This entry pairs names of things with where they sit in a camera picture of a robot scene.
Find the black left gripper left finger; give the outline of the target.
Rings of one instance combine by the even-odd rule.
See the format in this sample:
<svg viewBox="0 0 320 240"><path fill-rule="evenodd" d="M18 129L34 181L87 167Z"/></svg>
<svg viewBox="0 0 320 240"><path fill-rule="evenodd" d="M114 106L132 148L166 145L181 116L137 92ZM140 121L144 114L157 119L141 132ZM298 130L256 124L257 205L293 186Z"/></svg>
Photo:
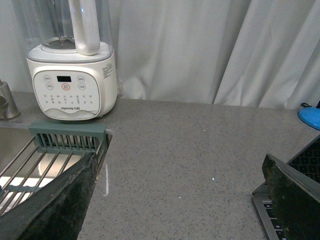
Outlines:
<svg viewBox="0 0 320 240"><path fill-rule="evenodd" d="M98 157L90 152L0 217L2 240L76 240L95 188Z"/></svg>

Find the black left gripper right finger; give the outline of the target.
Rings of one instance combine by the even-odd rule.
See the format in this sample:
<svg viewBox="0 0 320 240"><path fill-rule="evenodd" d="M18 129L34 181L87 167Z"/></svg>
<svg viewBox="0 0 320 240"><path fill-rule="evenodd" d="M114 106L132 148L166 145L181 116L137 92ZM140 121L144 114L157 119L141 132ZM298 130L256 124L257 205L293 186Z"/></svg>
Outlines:
<svg viewBox="0 0 320 240"><path fill-rule="evenodd" d="M262 164L272 208L288 240L320 238L320 184L267 154Z"/></svg>

